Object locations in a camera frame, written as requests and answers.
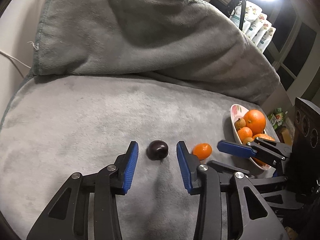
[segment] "stack of tissue packages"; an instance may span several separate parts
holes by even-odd
[[[240,15],[241,5],[237,6],[235,13],[230,16],[231,21],[238,27],[240,25]],[[267,21],[267,15],[262,13],[262,9],[258,5],[247,1],[242,31],[258,49],[264,52],[272,40],[276,28],[272,27],[271,23]]]

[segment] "bowl of fruit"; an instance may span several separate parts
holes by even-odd
[[[233,135],[237,143],[247,144],[252,142],[256,137],[274,141],[275,139],[268,136],[266,127],[266,118],[264,114],[257,110],[248,110],[244,106],[234,104],[230,108],[230,118],[232,123]],[[271,166],[256,159],[249,160],[261,170],[268,170]]]

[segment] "gray plush surface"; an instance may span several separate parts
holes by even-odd
[[[46,0],[35,43],[39,75],[141,73],[259,105],[280,82],[203,0]]]
[[[249,160],[220,153],[233,140],[230,107],[257,105],[214,92],[137,76],[42,76],[16,94],[0,132],[0,210],[21,239],[64,181],[75,171],[95,173],[139,143],[132,187],[117,197],[124,240],[192,239],[198,196],[184,189],[176,144],[191,151],[210,143],[223,163],[257,174]],[[266,131],[276,138],[267,122]],[[161,139],[169,155],[150,161],[148,144]],[[271,176],[273,169],[260,176]],[[92,238],[92,213],[89,215]]]

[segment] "silver screw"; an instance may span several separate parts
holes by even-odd
[[[79,172],[75,172],[71,175],[71,178],[73,179],[79,179],[80,178],[80,173]]]
[[[242,172],[239,172],[239,171],[237,171],[235,175],[236,175],[236,177],[238,179],[242,179],[244,177],[244,174]]]
[[[117,167],[114,164],[111,164],[107,167],[108,171],[114,171]]]
[[[199,170],[201,170],[201,171],[206,171],[207,169],[208,169],[208,166],[207,166],[207,165],[205,165],[205,164],[199,165]]]

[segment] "white bowl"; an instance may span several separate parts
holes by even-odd
[[[248,112],[249,110],[246,109],[244,106],[238,105],[238,104],[234,104],[231,106],[230,108],[230,119],[231,119],[231,124],[232,124],[232,130],[233,130],[233,136],[235,137],[235,140],[237,143],[242,144],[242,142],[240,141],[239,135],[236,131],[236,127],[235,127],[235,121],[237,121],[239,118],[243,118],[243,116]],[[269,166],[268,164],[264,165],[264,166],[260,166],[259,164],[257,164],[252,158],[249,158],[249,160],[256,165],[259,169],[266,171],[268,169],[271,168],[271,166]]]

